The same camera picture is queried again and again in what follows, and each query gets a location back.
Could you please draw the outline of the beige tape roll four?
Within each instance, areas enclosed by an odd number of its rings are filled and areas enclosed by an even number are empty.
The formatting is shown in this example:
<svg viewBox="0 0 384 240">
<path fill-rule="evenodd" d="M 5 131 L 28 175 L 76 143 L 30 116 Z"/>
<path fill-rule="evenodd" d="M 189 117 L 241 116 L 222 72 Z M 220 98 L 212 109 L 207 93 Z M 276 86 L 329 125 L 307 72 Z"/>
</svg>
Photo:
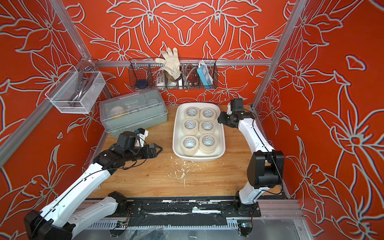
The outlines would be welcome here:
<svg viewBox="0 0 384 240">
<path fill-rule="evenodd" d="M 216 130 L 216 124 L 211 120 L 202 120 L 199 123 L 200 134 L 214 134 Z"/>
</svg>

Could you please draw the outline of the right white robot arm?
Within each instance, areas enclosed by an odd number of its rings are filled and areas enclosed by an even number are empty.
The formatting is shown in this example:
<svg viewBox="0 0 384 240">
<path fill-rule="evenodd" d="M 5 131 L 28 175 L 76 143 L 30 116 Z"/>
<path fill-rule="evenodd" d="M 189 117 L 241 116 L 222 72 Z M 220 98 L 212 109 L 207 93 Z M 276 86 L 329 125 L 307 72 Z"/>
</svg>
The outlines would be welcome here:
<svg viewBox="0 0 384 240">
<path fill-rule="evenodd" d="M 218 123 L 238 129 L 247 141 L 252 156 L 247 168 L 247 183 L 234 198 L 235 210 L 244 215 L 256 208 L 263 193 L 283 181 L 285 156 L 276 151 L 259 130 L 254 117 L 245 112 L 221 112 Z"/>
</svg>

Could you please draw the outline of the beige tape roll three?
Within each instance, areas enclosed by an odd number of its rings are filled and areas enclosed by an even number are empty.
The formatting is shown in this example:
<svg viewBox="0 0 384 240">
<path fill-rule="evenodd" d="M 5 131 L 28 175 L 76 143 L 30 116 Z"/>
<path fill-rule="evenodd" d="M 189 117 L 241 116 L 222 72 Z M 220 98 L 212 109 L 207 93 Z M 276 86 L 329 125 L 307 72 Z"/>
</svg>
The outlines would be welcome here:
<svg viewBox="0 0 384 240">
<path fill-rule="evenodd" d="M 182 131 L 186 136 L 196 136 L 199 133 L 199 123 L 195 119 L 186 119 L 182 123 Z"/>
</svg>

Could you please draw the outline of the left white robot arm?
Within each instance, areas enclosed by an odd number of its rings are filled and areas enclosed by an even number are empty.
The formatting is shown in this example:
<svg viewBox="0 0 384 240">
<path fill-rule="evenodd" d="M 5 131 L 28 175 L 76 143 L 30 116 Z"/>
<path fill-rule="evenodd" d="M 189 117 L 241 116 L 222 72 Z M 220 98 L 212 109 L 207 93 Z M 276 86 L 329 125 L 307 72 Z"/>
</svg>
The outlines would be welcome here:
<svg viewBox="0 0 384 240">
<path fill-rule="evenodd" d="M 81 231 L 111 215 L 130 218 L 128 199 L 114 191 L 106 198 L 82 211 L 77 208 L 106 179 L 117 170 L 128 170 L 126 162 L 156 158 L 163 148 L 156 145 L 112 145 L 96 156 L 89 168 L 61 195 L 40 211 L 31 210 L 24 218 L 30 240 L 72 240 Z"/>
</svg>

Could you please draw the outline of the beige tape roll one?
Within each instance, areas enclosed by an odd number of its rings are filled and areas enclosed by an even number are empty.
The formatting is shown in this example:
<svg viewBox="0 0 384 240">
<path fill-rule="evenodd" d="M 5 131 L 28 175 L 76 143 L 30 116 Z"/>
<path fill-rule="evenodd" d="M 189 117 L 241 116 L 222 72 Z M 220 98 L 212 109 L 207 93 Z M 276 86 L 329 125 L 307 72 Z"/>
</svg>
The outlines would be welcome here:
<svg viewBox="0 0 384 240">
<path fill-rule="evenodd" d="M 185 156 L 193 156 L 199 150 L 199 140 L 195 136 L 185 136 L 181 140 L 181 150 Z"/>
</svg>

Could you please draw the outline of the beige tape roll two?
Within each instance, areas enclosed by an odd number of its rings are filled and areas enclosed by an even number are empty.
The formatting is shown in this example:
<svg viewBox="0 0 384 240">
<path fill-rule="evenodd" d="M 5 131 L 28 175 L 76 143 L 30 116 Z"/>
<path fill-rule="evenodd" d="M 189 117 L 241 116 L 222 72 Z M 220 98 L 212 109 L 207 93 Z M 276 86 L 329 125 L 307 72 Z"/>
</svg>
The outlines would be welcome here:
<svg viewBox="0 0 384 240">
<path fill-rule="evenodd" d="M 199 148 L 205 154 L 212 154 L 216 151 L 218 141 L 213 134 L 203 134 L 199 139 Z"/>
</svg>

